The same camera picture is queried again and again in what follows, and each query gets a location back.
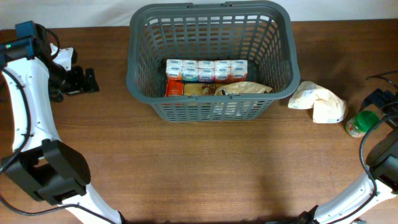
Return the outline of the tissue packets multipack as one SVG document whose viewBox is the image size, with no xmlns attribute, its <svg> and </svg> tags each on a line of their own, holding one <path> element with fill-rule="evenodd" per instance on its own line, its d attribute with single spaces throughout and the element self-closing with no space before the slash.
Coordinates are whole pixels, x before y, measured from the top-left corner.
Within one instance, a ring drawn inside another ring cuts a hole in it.
<svg viewBox="0 0 398 224">
<path fill-rule="evenodd" d="M 199 83 L 233 83 L 245 81 L 247 60 L 166 60 L 169 80 Z"/>
</svg>

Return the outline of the green lid glass jar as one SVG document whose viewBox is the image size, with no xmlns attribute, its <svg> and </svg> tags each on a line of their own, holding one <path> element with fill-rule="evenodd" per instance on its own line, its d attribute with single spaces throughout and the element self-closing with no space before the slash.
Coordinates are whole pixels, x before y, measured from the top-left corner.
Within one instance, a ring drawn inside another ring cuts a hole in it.
<svg viewBox="0 0 398 224">
<path fill-rule="evenodd" d="M 361 138 L 378 122 L 379 116 L 376 113 L 364 110 L 348 120 L 345 130 L 351 137 Z"/>
</svg>

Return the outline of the grey plastic shopping basket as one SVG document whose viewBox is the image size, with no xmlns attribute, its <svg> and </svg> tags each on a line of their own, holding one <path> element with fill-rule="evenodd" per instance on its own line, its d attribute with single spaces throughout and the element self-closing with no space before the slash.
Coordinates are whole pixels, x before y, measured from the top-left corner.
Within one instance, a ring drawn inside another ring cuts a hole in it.
<svg viewBox="0 0 398 224">
<path fill-rule="evenodd" d="M 166 121 L 254 119 L 300 83 L 290 16 L 271 1 L 150 4 L 129 31 L 127 88 Z"/>
</svg>

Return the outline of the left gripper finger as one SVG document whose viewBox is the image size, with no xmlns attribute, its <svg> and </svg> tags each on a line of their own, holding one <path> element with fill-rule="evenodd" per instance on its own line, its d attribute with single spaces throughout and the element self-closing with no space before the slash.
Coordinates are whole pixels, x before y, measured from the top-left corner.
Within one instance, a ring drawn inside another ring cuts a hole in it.
<svg viewBox="0 0 398 224">
<path fill-rule="evenodd" d="M 68 95 L 79 95 L 84 92 L 85 76 L 83 74 L 83 68 L 80 66 L 74 66 L 70 71 L 67 72 L 68 78 L 67 88 Z"/>
<path fill-rule="evenodd" d="M 95 78 L 95 71 L 93 68 L 87 68 L 85 70 L 85 91 L 87 93 L 98 92 L 100 90 L 98 83 Z"/>
</svg>

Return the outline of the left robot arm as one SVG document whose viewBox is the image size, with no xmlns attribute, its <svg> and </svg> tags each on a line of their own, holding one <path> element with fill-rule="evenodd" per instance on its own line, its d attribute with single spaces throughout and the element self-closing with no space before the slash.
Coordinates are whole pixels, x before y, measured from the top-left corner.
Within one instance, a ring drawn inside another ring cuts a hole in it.
<svg viewBox="0 0 398 224">
<path fill-rule="evenodd" d="M 83 155 L 60 139 L 51 109 L 65 96 L 99 91 L 94 70 L 78 66 L 74 49 L 62 49 L 40 24 L 17 24 L 16 35 L 1 44 L 14 119 L 13 153 L 1 160 L 1 172 L 52 212 L 68 210 L 83 223 L 124 223 L 92 186 Z"/>
</svg>

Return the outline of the red orange pasta packet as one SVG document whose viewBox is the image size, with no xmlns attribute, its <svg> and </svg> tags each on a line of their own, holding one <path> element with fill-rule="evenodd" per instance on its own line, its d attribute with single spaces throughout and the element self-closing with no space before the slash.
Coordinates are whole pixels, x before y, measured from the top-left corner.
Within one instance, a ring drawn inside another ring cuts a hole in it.
<svg viewBox="0 0 398 224">
<path fill-rule="evenodd" d="M 180 81 L 168 80 L 165 97 L 214 95 L 216 89 L 222 86 L 224 86 L 223 83 L 183 83 Z"/>
</svg>

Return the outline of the cream paper bag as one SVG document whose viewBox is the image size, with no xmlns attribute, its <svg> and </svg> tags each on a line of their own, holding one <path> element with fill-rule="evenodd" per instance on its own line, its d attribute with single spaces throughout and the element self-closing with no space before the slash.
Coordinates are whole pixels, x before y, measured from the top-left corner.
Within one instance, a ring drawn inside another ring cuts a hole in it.
<svg viewBox="0 0 398 224">
<path fill-rule="evenodd" d="M 345 100 L 332 91 L 310 81 L 303 81 L 289 99 L 288 107 L 295 110 L 313 110 L 314 123 L 333 124 L 348 115 Z"/>
</svg>

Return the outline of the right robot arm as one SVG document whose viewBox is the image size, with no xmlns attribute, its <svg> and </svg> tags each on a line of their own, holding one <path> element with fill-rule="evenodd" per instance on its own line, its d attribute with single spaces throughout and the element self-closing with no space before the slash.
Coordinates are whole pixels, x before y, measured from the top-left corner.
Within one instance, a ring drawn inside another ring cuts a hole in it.
<svg viewBox="0 0 398 224">
<path fill-rule="evenodd" d="M 397 95 L 376 99 L 371 93 L 362 108 L 374 104 L 384 117 L 369 127 L 359 145 L 359 160 L 364 173 L 337 197 L 302 212 L 295 223 L 352 223 L 377 204 L 397 197 Z M 365 143 L 383 123 L 393 128 L 364 157 Z"/>
</svg>

